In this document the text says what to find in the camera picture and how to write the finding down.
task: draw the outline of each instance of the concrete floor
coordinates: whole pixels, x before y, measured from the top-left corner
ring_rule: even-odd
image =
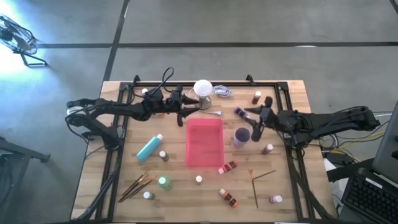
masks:
[[[46,44],[112,43],[123,0],[0,0],[0,11]],[[388,0],[131,0],[121,43],[398,41]],[[110,49],[39,49],[51,67],[27,68],[0,46],[0,136],[44,153],[32,161],[13,223],[66,221],[85,143],[65,125],[65,104],[96,98]],[[367,105],[390,111],[398,96],[397,47],[118,49],[111,80],[304,80],[312,111]],[[365,133],[347,132],[342,136]],[[372,157],[378,142],[351,152]]]

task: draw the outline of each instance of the keyboard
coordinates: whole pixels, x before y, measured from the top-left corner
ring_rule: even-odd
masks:
[[[376,223],[398,224],[398,189],[366,169],[349,178],[341,202]]]

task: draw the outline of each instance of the wooden tabletop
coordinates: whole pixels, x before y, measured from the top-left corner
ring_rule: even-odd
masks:
[[[287,81],[289,84],[292,106],[300,112],[310,112],[310,105],[301,80]],[[104,82],[101,97],[106,100],[117,100],[120,82]],[[135,88],[139,94],[142,88]],[[118,196],[145,171],[149,177],[167,175],[173,187],[165,190],[156,181],[149,184],[142,192],[123,203],[116,203],[114,210],[115,222],[292,222],[297,221],[295,206],[287,168],[286,154],[282,141],[277,134],[265,129],[259,142],[249,141],[242,148],[236,149],[233,133],[240,127],[251,130],[233,113],[235,106],[241,108],[252,107],[251,99],[256,91],[262,92],[260,102],[265,96],[275,99],[272,87],[231,87],[233,98],[220,98],[211,95],[212,107],[208,111],[222,111],[224,127],[224,161],[236,160],[238,167],[220,175],[216,169],[188,169],[185,167],[185,140],[187,120],[184,126],[177,126],[176,114],[157,114],[146,122],[129,120],[126,133],[126,145],[119,178]],[[190,88],[184,88],[188,95]],[[216,115],[196,112],[190,118],[218,118]],[[107,126],[111,125],[113,115],[105,114],[98,118]],[[136,159],[136,154],[153,137],[158,134],[164,136],[159,148],[143,163]],[[274,150],[264,156],[261,149],[267,144],[273,144]],[[90,143],[88,152],[103,145],[102,141]],[[164,150],[170,157],[168,162],[159,158],[159,151]],[[104,149],[92,154],[84,163],[72,218],[78,217],[91,203],[100,188],[106,151]],[[310,146],[305,149],[305,167],[307,169],[310,188],[320,203],[332,215],[335,209],[331,198],[330,186],[323,165],[322,155],[318,147]],[[276,170],[255,181],[259,208],[256,208],[254,194],[248,170],[254,170],[254,176]],[[203,183],[197,185],[195,177],[201,175]],[[219,195],[221,188],[227,190],[239,203],[237,208],[231,208]],[[155,200],[143,199],[142,193],[150,191],[155,194]],[[281,195],[282,203],[271,204],[271,195]],[[302,205],[305,201],[301,192]]]

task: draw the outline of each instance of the green bottle cap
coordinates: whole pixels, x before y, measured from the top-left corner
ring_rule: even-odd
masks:
[[[157,180],[157,184],[159,184],[159,187],[168,188],[170,185],[170,179],[166,175],[160,176]]]

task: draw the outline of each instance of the pink plastic tray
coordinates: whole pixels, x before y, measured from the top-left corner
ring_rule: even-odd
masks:
[[[185,165],[197,168],[220,168],[224,165],[222,119],[189,119]]]

